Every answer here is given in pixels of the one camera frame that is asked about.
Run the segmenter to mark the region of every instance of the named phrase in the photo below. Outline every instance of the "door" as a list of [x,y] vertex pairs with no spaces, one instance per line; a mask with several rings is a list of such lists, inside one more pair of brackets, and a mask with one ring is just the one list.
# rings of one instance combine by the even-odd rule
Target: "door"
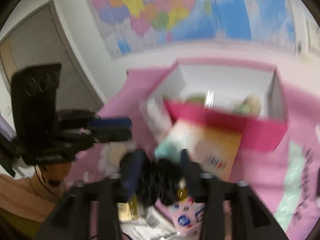
[[15,71],[26,66],[60,62],[57,109],[97,111],[102,102],[85,75],[80,75],[70,53],[73,52],[67,52],[61,41],[49,5],[23,21],[0,45],[1,61],[9,83]]

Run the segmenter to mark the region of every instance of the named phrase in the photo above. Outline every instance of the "teal object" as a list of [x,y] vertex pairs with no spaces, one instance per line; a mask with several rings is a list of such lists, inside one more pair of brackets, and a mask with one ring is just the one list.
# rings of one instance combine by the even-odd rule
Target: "teal object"
[[303,155],[303,147],[290,141],[288,169],[284,179],[284,194],[274,213],[275,219],[284,231],[286,231],[289,226],[302,193],[300,184],[304,165],[305,157]]
[[173,142],[165,140],[154,151],[156,159],[168,159],[173,163],[180,163],[181,149]]

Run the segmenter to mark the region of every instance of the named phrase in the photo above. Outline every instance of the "gray door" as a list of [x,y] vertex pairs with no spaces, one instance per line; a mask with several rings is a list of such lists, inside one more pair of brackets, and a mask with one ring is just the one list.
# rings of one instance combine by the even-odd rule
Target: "gray door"
[[45,6],[20,24],[8,37],[18,70],[26,66],[60,62],[60,87],[57,109],[99,110],[101,101],[88,80],[79,75],[57,32],[49,6]]

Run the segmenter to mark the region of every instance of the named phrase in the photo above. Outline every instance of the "black furry object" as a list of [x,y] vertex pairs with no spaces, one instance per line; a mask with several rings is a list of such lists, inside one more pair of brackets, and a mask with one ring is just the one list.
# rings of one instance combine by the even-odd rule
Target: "black furry object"
[[139,177],[136,195],[144,207],[155,205],[159,198],[161,203],[169,206],[177,202],[177,190],[182,173],[179,166],[167,159],[159,161],[145,160]]

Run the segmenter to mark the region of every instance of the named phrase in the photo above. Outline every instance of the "barcode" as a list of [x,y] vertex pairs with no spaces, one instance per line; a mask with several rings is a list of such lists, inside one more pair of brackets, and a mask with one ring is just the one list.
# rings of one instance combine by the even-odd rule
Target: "barcode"
[[161,221],[154,217],[152,214],[148,214],[145,221],[152,228],[157,227],[161,223]]
[[126,212],[125,203],[117,203],[118,212]]

